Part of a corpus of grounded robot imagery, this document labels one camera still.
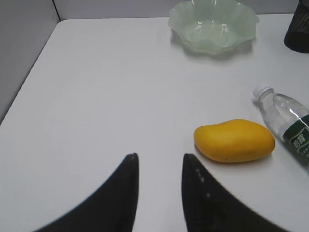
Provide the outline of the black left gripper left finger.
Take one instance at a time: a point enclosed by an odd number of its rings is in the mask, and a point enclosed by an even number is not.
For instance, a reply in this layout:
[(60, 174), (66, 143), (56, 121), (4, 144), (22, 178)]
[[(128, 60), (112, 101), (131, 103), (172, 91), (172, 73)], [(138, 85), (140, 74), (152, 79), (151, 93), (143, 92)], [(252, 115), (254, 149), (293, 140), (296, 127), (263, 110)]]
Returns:
[(91, 196), (41, 232), (130, 232), (139, 195), (139, 158), (126, 155)]

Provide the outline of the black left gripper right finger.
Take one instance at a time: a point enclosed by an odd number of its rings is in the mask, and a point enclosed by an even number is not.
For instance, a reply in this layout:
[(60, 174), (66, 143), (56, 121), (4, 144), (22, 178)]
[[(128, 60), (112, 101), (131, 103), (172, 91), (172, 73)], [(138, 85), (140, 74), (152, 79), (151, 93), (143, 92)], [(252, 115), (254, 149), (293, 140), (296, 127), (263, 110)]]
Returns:
[(183, 212), (189, 232), (282, 232), (230, 194), (194, 154), (183, 157)]

